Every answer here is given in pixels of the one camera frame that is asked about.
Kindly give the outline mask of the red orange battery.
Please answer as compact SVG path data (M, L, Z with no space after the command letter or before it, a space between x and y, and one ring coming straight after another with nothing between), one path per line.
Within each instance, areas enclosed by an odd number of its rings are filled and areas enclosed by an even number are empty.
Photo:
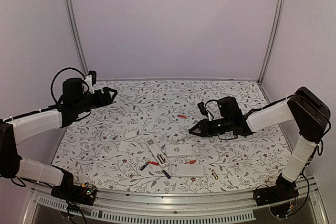
M148 164L152 164L152 165L155 165L155 166L159 166L159 164L157 162L153 162L153 161L148 161Z
M186 119L187 118L187 116L186 115L181 115L181 114L178 114L177 115L179 118L184 118L184 119Z

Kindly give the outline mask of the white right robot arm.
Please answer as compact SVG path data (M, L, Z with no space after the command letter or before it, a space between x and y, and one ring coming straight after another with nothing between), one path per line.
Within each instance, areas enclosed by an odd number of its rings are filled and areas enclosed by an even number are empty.
M297 141L292 146L287 165L279 175L271 196L276 201L284 200L291 194L292 186L304 169L310 164L324 136L331 130L331 111L307 87L300 87L295 93L274 101L262 108L251 109L243 114L234 97L215 100L220 118L212 117L207 103L197 106L204 119L189 129L199 137L220 136L231 132L234 138L247 137L273 126L283 128L295 124Z

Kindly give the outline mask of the white battery cover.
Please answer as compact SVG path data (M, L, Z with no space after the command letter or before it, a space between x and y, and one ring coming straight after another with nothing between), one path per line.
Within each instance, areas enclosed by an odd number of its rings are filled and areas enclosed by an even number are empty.
M126 152L128 148L128 143L127 142L121 142L118 147L119 152Z
M134 137L136 137L137 136L137 133L136 132L128 132L128 133L125 133L124 134L124 137L125 137L125 139L131 139L131 138L134 138Z

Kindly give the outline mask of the white remote control back up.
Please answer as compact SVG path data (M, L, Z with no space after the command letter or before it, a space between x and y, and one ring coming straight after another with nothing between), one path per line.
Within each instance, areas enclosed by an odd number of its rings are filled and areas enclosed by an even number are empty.
M172 177L203 177L204 166L195 164L172 164L169 168Z

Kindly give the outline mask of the white remote with display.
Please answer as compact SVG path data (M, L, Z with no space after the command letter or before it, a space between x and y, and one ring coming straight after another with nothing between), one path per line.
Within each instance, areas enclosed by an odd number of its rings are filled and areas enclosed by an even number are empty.
M145 140L145 144L147 145L150 152L152 153L161 168L166 168L169 166L169 161L153 139Z

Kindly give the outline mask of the white remote with green logo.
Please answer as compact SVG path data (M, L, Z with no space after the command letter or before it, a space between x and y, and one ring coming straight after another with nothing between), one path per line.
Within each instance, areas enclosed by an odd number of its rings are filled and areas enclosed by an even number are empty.
M200 150L198 146L193 144L168 145L166 147L167 157L198 156L199 154Z

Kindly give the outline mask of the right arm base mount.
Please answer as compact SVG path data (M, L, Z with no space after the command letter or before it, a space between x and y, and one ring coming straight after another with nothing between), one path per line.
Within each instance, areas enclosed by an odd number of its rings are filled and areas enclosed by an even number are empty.
M257 206L272 205L270 213L278 218L288 218L298 203L296 183L280 183L274 186L260 185L253 192Z

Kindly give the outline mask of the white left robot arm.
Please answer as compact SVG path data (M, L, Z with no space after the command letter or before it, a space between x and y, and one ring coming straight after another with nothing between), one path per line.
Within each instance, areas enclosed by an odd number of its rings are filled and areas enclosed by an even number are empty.
M62 83L62 94L54 104L1 120L1 177L25 179L57 186L67 200L78 195L71 173L38 161L23 158L17 151L21 142L41 133L62 129L90 115L93 109L111 105L118 92L104 87L94 89L97 73L89 71Z

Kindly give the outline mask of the orange copper battery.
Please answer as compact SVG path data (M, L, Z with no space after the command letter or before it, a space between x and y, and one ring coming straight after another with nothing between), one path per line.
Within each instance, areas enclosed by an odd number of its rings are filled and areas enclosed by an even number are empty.
M195 163L196 163L196 160L194 159L194 160L186 162L185 164L195 164Z

